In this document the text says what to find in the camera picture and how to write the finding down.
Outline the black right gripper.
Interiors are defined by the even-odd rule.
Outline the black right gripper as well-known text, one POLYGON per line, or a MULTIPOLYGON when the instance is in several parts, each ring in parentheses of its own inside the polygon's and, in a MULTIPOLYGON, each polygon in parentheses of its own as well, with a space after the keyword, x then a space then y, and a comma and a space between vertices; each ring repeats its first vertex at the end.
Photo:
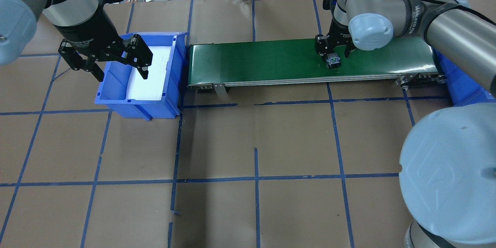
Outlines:
POLYGON ((315 36, 315 51, 326 62, 330 52, 335 53, 335 48, 338 46, 345 46, 345 58, 349 58, 351 52, 355 50, 348 26, 332 19, 328 34, 315 36))

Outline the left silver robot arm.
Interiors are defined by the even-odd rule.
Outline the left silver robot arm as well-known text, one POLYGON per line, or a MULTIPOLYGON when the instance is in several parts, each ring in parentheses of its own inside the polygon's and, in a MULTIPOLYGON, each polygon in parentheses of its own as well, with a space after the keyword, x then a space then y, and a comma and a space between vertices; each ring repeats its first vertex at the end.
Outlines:
POLYGON ((116 61, 148 78, 153 54, 140 35, 124 39, 104 10, 123 0, 0 0, 1 65, 14 62, 32 40, 41 15, 60 32, 58 52, 74 71, 90 72, 99 81, 98 62, 116 61))

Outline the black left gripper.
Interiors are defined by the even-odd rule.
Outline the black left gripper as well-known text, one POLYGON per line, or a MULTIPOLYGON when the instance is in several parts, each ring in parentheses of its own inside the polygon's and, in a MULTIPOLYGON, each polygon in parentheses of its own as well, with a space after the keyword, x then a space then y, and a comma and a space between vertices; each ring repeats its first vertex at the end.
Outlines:
POLYGON ((55 28, 65 39, 58 52, 73 71, 89 72, 98 82, 103 82, 104 71, 96 64, 96 58, 113 61, 117 57, 122 64, 137 69, 142 79, 148 79, 153 59, 150 48, 139 34, 123 41, 105 10, 97 10, 81 24, 71 27, 55 24, 55 28))

